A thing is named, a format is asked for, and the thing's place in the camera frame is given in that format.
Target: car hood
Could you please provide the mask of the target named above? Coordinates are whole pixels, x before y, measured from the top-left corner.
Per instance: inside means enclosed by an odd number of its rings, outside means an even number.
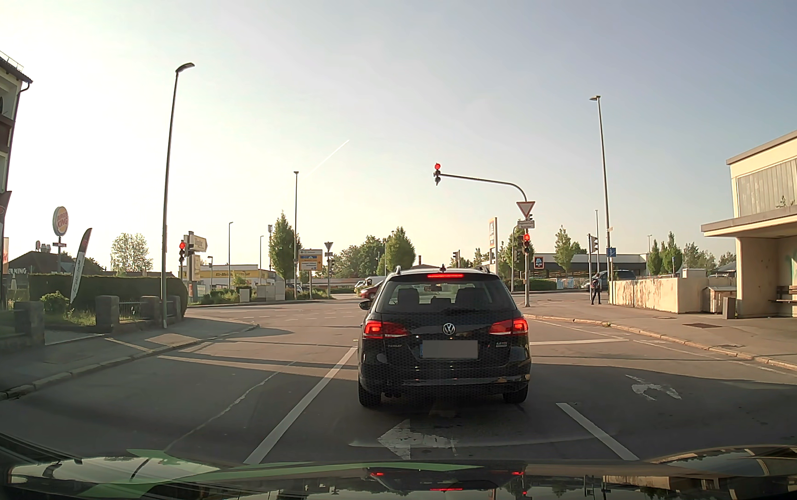
[[[797,490],[797,447],[757,445],[695,450],[636,462],[385,461],[244,464],[131,449],[128,456],[60,459],[1,470],[4,482],[25,492],[81,498],[238,498],[275,493],[278,498],[343,494],[432,500],[516,500],[581,490],[642,491],[671,497],[706,494],[760,498]]]

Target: rear window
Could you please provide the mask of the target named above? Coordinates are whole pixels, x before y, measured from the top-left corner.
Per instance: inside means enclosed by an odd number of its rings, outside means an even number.
[[[493,274],[413,274],[388,281],[378,294],[378,313],[442,313],[449,310],[507,311],[516,308]]]

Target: rear wheel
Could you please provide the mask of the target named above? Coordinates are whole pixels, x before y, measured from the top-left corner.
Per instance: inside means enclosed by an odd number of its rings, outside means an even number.
[[[376,408],[380,406],[380,393],[368,392],[359,382],[359,403],[365,408]]]
[[[525,402],[525,399],[528,397],[528,386],[525,386],[525,389],[516,392],[504,392],[504,403],[510,403],[511,405],[517,405],[518,403]]]

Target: contrail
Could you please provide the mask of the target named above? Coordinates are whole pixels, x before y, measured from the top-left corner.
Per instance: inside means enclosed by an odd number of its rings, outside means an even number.
[[[325,158],[325,159],[321,160],[321,163],[319,163],[318,165],[315,165],[315,168],[313,168],[312,170],[310,170],[310,171],[309,171],[309,173],[308,173],[308,174],[306,174],[306,175],[304,175],[304,176],[303,176],[303,177],[304,177],[304,179],[305,179],[306,177],[309,177],[310,175],[312,175],[312,173],[313,173],[313,172],[315,172],[315,171],[316,171],[316,170],[319,168],[319,166],[321,166],[321,165],[324,165],[324,164],[325,164],[325,162],[326,162],[327,160],[329,160],[331,156],[333,156],[335,153],[337,153],[337,152],[340,150],[340,148],[342,148],[343,146],[345,146],[345,145],[346,145],[346,142],[343,142],[343,144],[341,144],[341,145],[340,145],[340,147],[338,147],[336,150],[334,150],[334,152],[333,152],[333,153],[331,153],[331,154],[327,155],[327,158]]]

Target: turn arrow marking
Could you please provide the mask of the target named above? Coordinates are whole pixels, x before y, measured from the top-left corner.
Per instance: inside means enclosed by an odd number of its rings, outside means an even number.
[[[384,432],[377,438],[377,441],[402,460],[411,459],[412,448],[449,448],[457,455],[455,439],[412,431],[410,418],[404,419],[395,427]]]
[[[633,385],[630,385],[630,389],[632,389],[633,392],[636,392],[637,394],[641,394],[641,395],[645,396],[646,399],[649,400],[649,401],[654,401],[654,398],[652,398],[651,396],[646,394],[646,391],[648,391],[649,389],[654,389],[656,391],[664,392],[668,396],[670,396],[671,398],[674,398],[674,399],[677,399],[677,400],[681,400],[682,399],[682,397],[679,395],[679,393],[674,391],[673,388],[671,386],[669,386],[669,385],[668,386],[663,386],[663,385],[658,385],[657,383],[648,383],[647,381],[644,381],[644,380],[642,380],[641,378],[639,378],[637,376],[633,376],[633,375],[627,375],[627,376],[629,378],[639,382],[639,383],[634,383]]]

